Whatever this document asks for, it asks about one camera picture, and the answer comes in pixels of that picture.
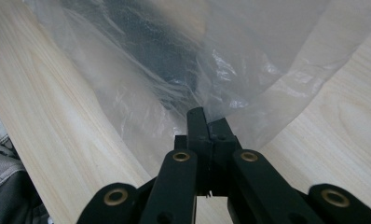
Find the transparent plastic film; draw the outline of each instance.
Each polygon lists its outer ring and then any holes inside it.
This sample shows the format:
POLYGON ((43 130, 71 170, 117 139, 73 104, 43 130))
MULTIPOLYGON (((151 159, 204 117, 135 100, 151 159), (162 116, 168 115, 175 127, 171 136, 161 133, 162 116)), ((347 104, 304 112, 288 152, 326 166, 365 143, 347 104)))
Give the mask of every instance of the transparent plastic film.
POLYGON ((25 0, 156 175, 186 111, 259 149, 371 33, 371 0, 25 0))

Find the wooden surface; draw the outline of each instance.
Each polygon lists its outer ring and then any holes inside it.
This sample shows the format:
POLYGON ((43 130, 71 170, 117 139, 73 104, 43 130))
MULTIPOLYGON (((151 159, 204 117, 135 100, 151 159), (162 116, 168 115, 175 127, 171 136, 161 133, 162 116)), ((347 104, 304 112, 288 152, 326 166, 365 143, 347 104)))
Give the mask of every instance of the wooden surface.
MULTIPOLYGON (((21 1, 0 3, 0 116, 57 224, 102 186, 149 178, 21 1)), ((331 183, 371 206, 371 36, 261 152, 296 189, 331 183)), ((199 207, 199 223, 229 222, 223 200, 199 207)))
POLYGON ((55 223, 76 223, 97 190, 149 176, 94 92, 22 1, 0 1, 0 118, 55 223))
POLYGON ((330 183, 371 207, 371 36, 261 152, 296 189, 330 183))

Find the brass rivet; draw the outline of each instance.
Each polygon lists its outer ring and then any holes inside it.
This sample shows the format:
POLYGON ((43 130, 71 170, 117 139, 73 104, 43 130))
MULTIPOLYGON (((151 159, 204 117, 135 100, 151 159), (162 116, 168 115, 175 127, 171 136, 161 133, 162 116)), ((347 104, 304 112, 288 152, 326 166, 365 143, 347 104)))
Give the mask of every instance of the brass rivet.
POLYGON ((104 203, 109 206, 116 206, 124 203, 128 198, 128 192, 125 189, 112 189, 104 195, 104 203), (114 194, 120 193, 120 197, 113 199, 114 194))
POLYGON ((350 201, 349 199, 339 193, 338 191, 336 190, 333 190, 333 189, 325 189, 322 191, 322 196, 323 198, 325 199, 326 202, 336 206, 336 207, 348 207, 350 205, 350 201), (337 197, 340 198, 340 201, 336 200, 336 199, 333 199, 332 197, 330 197, 330 195, 335 195, 337 197))
POLYGON ((240 154, 241 158, 245 161, 257 161, 258 157, 253 152, 243 152, 240 154))
POLYGON ((173 155, 173 159, 176 161, 188 161, 190 156, 185 152, 177 152, 173 155))

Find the clear plastic sheet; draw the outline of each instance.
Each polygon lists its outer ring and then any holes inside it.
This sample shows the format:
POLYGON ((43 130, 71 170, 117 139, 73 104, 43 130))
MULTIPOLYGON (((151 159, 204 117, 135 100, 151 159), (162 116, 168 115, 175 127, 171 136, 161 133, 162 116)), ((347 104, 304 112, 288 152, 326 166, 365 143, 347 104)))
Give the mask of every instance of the clear plastic sheet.
POLYGON ((259 149, 371 33, 371 0, 24 0, 156 175, 186 111, 259 149))

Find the wooden board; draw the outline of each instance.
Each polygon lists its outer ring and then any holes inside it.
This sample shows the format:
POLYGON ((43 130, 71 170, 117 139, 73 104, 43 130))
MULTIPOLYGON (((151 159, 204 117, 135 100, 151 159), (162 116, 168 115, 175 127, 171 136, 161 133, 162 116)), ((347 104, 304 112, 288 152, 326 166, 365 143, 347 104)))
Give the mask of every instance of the wooden board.
MULTIPOLYGON (((149 178, 21 1, 0 1, 0 116, 56 223, 108 183, 149 178)), ((332 183, 371 206, 371 37, 262 153, 297 189, 332 183)), ((223 200, 199 205, 199 223, 228 223, 223 200)))
POLYGON ((330 183, 371 207, 371 36, 261 152, 296 189, 330 183))
POLYGON ((0 118, 55 223, 107 184, 149 178, 22 1, 0 1, 0 118))

